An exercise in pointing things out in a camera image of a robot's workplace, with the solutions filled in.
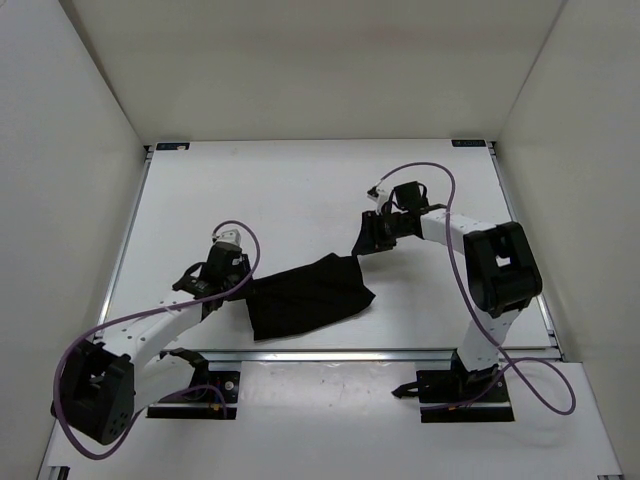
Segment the black skirt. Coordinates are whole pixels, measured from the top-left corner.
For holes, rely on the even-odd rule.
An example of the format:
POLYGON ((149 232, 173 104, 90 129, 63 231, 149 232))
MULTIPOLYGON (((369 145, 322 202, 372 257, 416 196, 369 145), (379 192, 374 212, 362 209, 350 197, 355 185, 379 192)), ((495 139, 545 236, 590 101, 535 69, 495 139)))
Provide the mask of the black skirt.
POLYGON ((299 336, 367 309, 375 294, 353 256, 330 253, 312 264, 250 283, 246 296, 256 342, 299 336))

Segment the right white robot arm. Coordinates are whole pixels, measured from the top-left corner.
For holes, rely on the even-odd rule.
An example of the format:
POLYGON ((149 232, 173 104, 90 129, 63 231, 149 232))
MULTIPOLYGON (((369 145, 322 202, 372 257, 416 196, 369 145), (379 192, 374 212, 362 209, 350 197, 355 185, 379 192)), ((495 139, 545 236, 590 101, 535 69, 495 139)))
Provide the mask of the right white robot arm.
POLYGON ((426 187, 416 181, 387 193, 378 186, 367 192, 376 208, 361 215, 361 228, 351 254, 365 256, 392 250, 405 237, 439 243, 450 257, 464 257, 462 292, 472 321, 455 351, 461 365, 448 376, 449 391, 471 400, 484 388, 483 375, 495 370, 499 348, 522 310, 542 291, 542 279, 522 226, 492 224, 452 214, 444 204, 431 205, 426 187))

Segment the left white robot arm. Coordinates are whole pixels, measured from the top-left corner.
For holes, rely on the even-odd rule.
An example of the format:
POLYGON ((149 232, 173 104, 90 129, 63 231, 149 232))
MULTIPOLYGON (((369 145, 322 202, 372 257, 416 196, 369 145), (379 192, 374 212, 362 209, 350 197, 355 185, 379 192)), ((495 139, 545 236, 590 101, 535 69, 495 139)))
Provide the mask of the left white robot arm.
POLYGON ((106 323, 99 341, 91 334, 75 341, 54 374, 51 413, 60 426, 106 446, 147 406, 179 391, 203 395, 205 359, 177 339, 237 296, 251 275, 239 231, 216 234, 207 259, 188 267, 157 307, 106 323))

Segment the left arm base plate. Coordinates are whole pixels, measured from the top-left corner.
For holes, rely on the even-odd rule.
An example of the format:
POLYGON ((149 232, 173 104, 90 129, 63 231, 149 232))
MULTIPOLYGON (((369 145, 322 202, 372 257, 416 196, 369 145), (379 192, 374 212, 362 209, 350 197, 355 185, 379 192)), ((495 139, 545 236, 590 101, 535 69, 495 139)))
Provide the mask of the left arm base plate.
POLYGON ((193 391, 174 395, 146 410, 149 419, 235 420, 241 386, 240 363, 210 363, 196 372, 189 384, 193 391))

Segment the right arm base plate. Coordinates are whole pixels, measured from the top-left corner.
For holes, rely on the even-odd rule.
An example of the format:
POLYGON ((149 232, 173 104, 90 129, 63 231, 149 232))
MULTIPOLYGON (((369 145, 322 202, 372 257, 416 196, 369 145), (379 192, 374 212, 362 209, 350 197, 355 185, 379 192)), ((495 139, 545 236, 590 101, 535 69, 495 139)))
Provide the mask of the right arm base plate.
POLYGON ((396 399, 417 398, 423 424, 515 421, 508 387, 497 365, 475 375, 452 359, 446 370, 417 370, 414 381, 398 386, 391 394, 396 399))

